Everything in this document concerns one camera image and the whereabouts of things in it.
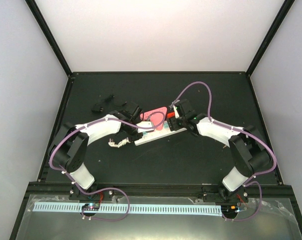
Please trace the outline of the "white power strip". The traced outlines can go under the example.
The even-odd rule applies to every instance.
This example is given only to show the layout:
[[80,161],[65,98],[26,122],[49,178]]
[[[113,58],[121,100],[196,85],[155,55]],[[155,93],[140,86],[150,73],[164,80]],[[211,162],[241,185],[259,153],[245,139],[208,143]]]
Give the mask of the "white power strip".
[[151,141],[159,140],[164,137],[168,137],[180,132],[186,131],[186,128],[181,128],[178,130],[171,130],[167,121],[164,122],[162,130],[154,130],[152,132],[143,132],[142,138],[134,141],[136,146],[149,143]]

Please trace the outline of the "black plug with thin cable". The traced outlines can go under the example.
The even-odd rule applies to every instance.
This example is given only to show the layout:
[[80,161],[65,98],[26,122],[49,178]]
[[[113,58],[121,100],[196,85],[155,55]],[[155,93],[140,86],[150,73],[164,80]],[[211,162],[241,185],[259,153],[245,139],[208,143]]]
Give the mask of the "black plug with thin cable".
[[104,107],[106,107],[107,105],[113,105],[115,107],[124,107],[126,104],[127,104],[127,101],[124,101],[122,103],[116,103],[115,95],[110,94],[106,98],[100,99],[100,100],[98,100],[97,103],[94,103],[91,106],[91,112],[98,114],[98,113],[102,113],[104,111]]

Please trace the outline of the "red cube plug adapter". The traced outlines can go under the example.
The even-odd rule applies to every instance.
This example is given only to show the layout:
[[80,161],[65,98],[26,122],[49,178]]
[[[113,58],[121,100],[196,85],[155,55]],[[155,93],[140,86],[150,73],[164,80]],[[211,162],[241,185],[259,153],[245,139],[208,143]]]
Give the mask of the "red cube plug adapter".
[[167,119],[174,118],[174,117],[175,117],[175,112],[169,112],[166,116]]

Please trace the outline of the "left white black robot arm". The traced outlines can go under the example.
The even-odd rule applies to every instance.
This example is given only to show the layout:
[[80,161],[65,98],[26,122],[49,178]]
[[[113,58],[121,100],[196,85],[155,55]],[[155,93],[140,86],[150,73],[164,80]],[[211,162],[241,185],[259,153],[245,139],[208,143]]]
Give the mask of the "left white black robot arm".
[[84,164],[87,147],[109,135],[121,131],[128,136],[118,143],[112,140],[110,146],[119,148],[139,140],[143,134],[133,127],[139,123],[142,109],[135,103],[128,103],[123,110],[111,111],[103,118],[84,124],[64,124],[56,134],[48,152],[49,165],[52,169],[68,173],[81,189],[86,199],[94,199],[98,194],[95,178]]

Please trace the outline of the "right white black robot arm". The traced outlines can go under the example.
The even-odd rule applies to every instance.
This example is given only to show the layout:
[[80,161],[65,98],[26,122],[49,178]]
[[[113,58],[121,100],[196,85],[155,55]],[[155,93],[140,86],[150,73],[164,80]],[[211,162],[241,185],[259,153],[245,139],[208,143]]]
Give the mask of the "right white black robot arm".
[[236,196],[238,188],[250,177],[273,163],[271,154],[260,139],[260,132],[256,127],[234,127],[207,114],[199,114],[186,99],[174,101],[170,108],[174,110],[174,117],[168,119],[172,130],[186,128],[194,136],[209,137],[230,149],[234,167],[218,187],[221,200],[231,201]]

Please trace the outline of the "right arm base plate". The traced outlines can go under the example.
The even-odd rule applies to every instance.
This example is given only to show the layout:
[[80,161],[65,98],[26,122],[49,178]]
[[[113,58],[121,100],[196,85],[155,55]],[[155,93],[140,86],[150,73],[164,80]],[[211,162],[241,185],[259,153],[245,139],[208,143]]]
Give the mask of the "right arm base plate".
[[244,187],[239,187],[235,191],[229,191],[222,184],[206,184],[202,186],[203,200],[206,202],[215,203],[237,203],[237,202],[248,202],[248,197],[245,196],[246,190]]

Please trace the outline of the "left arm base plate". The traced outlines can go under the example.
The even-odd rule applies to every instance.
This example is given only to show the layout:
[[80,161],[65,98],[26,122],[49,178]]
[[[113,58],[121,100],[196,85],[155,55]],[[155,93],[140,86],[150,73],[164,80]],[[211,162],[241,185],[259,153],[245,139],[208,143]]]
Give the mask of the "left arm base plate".
[[70,190],[69,200],[81,203],[80,214],[92,217],[100,210],[103,202],[111,201],[114,193],[115,191],[111,189],[94,194],[84,194],[74,185]]

